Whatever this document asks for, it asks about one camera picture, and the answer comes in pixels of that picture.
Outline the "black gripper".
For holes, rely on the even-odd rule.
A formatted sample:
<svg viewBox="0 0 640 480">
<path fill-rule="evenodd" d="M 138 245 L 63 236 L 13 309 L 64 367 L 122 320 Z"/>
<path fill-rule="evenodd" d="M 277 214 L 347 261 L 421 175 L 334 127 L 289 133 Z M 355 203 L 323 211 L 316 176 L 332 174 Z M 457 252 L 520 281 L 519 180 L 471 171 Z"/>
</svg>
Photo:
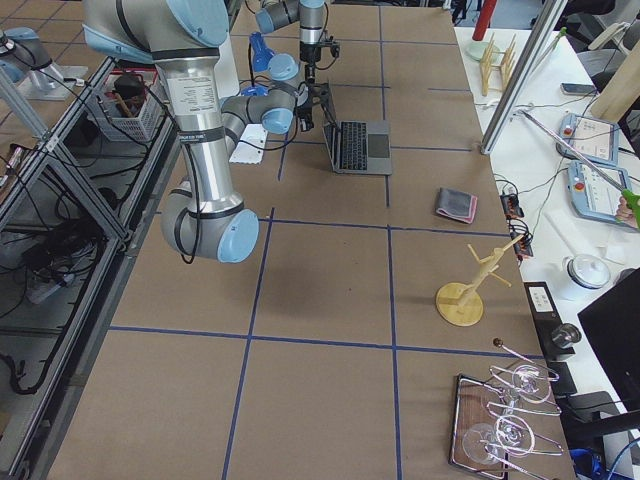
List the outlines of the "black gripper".
<svg viewBox="0 0 640 480">
<path fill-rule="evenodd" d="M 332 60 L 326 66 L 320 66 L 322 52 L 328 49 Z M 306 80 L 314 80 L 318 70 L 328 70 L 340 57 L 340 43 L 332 36 L 324 34 L 318 43 L 307 44 L 300 42 L 300 60 L 304 63 Z M 298 98 L 298 123 L 302 132 L 314 127 L 313 109 L 320 107 L 326 112 L 330 100 L 330 85 L 328 83 L 306 83 Z"/>
</svg>

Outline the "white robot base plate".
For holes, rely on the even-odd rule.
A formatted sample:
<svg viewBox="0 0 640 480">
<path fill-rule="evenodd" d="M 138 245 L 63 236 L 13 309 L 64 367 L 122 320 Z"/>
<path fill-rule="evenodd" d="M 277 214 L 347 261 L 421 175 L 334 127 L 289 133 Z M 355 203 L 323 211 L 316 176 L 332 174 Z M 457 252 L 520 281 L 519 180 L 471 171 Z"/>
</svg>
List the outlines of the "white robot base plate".
<svg viewBox="0 0 640 480">
<path fill-rule="evenodd" d="M 247 125 L 230 156 L 230 162 L 246 165 L 260 164 L 263 159 L 267 136 L 268 132 L 261 124 Z"/>
</svg>

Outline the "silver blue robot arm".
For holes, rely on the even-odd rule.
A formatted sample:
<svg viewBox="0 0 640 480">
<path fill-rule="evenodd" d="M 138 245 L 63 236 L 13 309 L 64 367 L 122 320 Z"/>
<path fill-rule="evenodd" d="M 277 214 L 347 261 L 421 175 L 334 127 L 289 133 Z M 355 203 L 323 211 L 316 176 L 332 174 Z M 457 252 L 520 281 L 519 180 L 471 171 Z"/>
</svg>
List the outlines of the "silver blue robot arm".
<svg viewBox="0 0 640 480">
<path fill-rule="evenodd" d="M 87 44 L 119 60 L 154 64 L 168 95 L 187 176 L 161 214 L 166 242 L 185 261 L 238 263 L 253 251 L 257 215 L 235 191 L 215 65 L 228 38 L 222 1 L 88 1 Z"/>
<path fill-rule="evenodd" d="M 312 109 L 326 87 L 316 82 L 322 51 L 328 49 L 339 57 L 340 44 L 327 32 L 329 12 L 324 1 L 270 1 L 255 13 L 258 27 L 249 36 L 250 73 L 265 73 L 270 83 L 261 93 L 230 97 L 222 104 L 222 120 L 228 154 L 236 152 L 243 142 L 247 126 L 261 125 L 278 135 L 292 126 L 304 131 L 313 127 Z M 299 26 L 299 57 L 276 53 L 265 36 L 292 24 Z"/>
</svg>

